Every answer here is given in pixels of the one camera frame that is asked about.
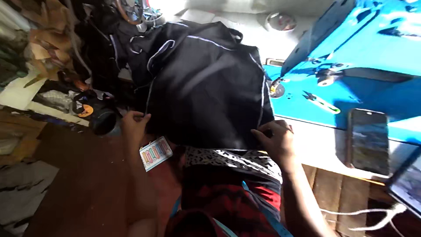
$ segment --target black and white patterned fabric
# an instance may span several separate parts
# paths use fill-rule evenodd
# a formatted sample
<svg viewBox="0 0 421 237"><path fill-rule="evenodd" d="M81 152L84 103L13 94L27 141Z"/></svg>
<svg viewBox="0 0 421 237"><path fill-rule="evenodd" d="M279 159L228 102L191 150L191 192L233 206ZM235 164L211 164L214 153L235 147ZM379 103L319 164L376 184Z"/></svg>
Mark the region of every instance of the black and white patterned fabric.
<svg viewBox="0 0 421 237"><path fill-rule="evenodd" d="M282 183L279 166L267 154L260 151L247 151L247 153L240 156L227 150L187 147L184 167L190 167L195 164L228 166L244 169L251 173L259 172L269 175Z"/></svg>

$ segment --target phone screen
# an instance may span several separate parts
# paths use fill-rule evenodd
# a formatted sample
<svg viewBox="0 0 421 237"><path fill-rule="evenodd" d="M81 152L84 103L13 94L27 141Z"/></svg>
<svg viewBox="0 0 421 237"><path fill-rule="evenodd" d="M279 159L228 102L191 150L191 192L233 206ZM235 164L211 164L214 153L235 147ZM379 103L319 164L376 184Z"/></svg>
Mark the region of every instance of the phone screen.
<svg viewBox="0 0 421 237"><path fill-rule="evenodd" d="M387 117L383 113L353 110L352 165L361 170L389 175Z"/></svg>
<svg viewBox="0 0 421 237"><path fill-rule="evenodd" d="M393 182L390 190L421 213L421 156Z"/></svg>

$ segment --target hand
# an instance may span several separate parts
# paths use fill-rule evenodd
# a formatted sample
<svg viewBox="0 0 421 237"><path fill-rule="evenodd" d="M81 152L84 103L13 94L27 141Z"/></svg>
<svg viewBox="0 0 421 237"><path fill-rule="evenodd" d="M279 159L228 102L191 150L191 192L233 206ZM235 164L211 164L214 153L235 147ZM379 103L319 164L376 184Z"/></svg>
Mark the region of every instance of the hand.
<svg viewBox="0 0 421 237"><path fill-rule="evenodd" d="M273 133L268 138L264 131L271 130ZM251 132L256 136L260 143L266 149L266 152L275 161L281 169L294 167L296 163L295 151L293 147L293 130L285 120L274 120L263 124L258 130L252 129Z"/></svg>
<svg viewBox="0 0 421 237"><path fill-rule="evenodd" d="M125 144L129 150L138 151L140 143L145 136L145 127L151 114L143 117L143 113L138 111L129 111L123 117L121 123L121 130Z"/></svg>

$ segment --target orange circle sticker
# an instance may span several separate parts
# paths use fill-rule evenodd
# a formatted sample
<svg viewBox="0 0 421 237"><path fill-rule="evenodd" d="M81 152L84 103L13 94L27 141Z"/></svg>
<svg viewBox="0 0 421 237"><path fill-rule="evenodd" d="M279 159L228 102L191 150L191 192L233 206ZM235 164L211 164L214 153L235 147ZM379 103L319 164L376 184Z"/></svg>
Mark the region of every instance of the orange circle sticker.
<svg viewBox="0 0 421 237"><path fill-rule="evenodd" d="M83 118L91 115L93 113L93 108L90 105L83 105L84 111L81 113L78 113L77 116Z"/></svg>

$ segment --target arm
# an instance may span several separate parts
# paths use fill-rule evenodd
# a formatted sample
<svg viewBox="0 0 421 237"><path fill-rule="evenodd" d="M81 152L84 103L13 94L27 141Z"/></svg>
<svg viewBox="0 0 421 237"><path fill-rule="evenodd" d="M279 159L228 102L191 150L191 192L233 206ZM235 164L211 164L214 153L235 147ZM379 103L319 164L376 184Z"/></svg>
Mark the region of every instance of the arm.
<svg viewBox="0 0 421 237"><path fill-rule="evenodd" d="M270 129L271 138L262 132ZM283 207L288 230L293 236L336 237L322 216L301 162L293 150L293 131L284 120L262 125L252 133L265 147L282 172Z"/></svg>
<svg viewBox="0 0 421 237"><path fill-rule="evenodd" d="M129 189L133 189L134 207L140 215L130 223L128 236L157 236L157 203L155 189L150 182L139 154L139 147L145 135L145 126L151 115L129 111L122 119L122 134L126 161L130 175Z"/></svg>

